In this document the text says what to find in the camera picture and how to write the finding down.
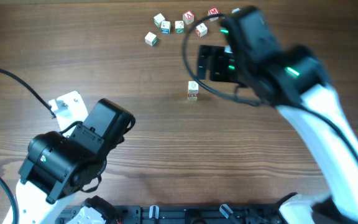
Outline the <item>wooden block with O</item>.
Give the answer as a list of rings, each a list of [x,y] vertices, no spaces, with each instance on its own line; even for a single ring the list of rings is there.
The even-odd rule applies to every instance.
[[[198,93],[199,92],[199,84],[196,81],[188,82],[188,94]]]

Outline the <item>plain wooden block blue edge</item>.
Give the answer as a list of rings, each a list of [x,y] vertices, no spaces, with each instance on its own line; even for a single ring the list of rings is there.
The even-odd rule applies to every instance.
[[[198,99],[198,93],[188,93],[188,100],[197,100]]]

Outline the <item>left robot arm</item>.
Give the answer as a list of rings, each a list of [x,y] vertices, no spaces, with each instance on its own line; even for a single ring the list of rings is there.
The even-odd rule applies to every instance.
[[[50,131],[33,138],[4,222],[54,223],[77,192],[101,178],[108,154],[134,124],[132,113],[103,98],[83,121],[67,127],[70,136]]]

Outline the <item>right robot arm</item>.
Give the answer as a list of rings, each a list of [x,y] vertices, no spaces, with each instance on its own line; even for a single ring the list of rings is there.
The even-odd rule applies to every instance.
[[[358,139],[341,108],[333,83],[304,45],[283,50],[262,12],[248,6],[218,14],[226,47],[202,46],[192,78],[250,88],[255,99],[237,93],[218,96],[251,106],[275,108],[297,131],[329,187],[323,196],[290,194],[278,211],[287,223],[358,223]]]

